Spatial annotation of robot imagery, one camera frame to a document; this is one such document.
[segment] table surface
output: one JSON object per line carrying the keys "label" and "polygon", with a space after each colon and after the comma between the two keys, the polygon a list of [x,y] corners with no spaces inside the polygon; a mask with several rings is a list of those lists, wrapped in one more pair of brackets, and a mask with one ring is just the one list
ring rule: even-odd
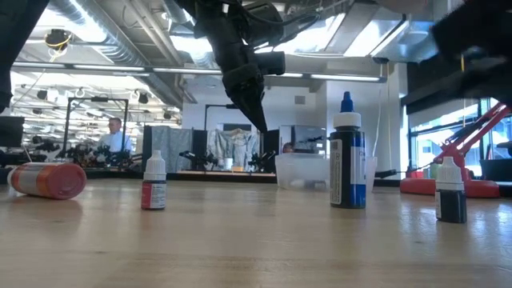
{"label": "table surface", "polygon": [[139,180],[90,180],[69,201],[0,188],[0,286],[510,287],[512,202],[468,201],[466,225],[434,198],[376,190],[366,210],[273,184],[168,182],[164,211]]}

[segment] red base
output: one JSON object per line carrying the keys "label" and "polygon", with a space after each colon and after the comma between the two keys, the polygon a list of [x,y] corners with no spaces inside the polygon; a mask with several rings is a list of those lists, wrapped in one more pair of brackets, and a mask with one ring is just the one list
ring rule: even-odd
{"label": "red base", "polygon": [[[468,198],[499,198],[499,186],[493,181],[469,180],[464,182]],[[400,192],[406,194],[435,195],[435,180],[405,178],[400,181]]]}

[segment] white bottle cap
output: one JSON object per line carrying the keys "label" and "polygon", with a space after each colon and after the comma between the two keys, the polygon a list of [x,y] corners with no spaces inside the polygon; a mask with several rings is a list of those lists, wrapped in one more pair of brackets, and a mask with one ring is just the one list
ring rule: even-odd
{"label": "white bottle cap", "polygon": [[435,185],[436,189],[440,190],[464,190],[461,169],[455,164],[453,157],[442,159]]}
{"label": "white bottle cap", "polygon": [[361,115],[355,112],[341,112],[334,116],[334,128],[352,126],[361,128]]}
{"label": "white bottle cap", "polygon": [[144,180],[166,180],[166,162],[160,150],[154,150],[151,158],[147,159]]}

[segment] white shirt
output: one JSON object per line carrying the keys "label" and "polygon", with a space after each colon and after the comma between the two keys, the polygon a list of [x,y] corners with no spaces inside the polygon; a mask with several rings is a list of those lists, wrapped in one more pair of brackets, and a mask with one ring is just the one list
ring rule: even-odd
{"label": "white shirt", "polygon": [[[99,146],[110,146],[110,152],[119,152],[121,151],[121,145],[122,145],[122,132],[118,131],[114,134],[105,134],[103,135],[99,141]],[[125,135],[125,150],[128,150],[131,152],[131,140],[130,136]]]}

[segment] computer monitor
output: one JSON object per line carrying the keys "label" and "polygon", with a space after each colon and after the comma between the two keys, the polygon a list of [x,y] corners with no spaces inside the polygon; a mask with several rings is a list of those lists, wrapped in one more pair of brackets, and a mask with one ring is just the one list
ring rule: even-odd
{"label": "computer monitor", "polygon": [[21,147],[24,117],[0,116],[0,147]]}

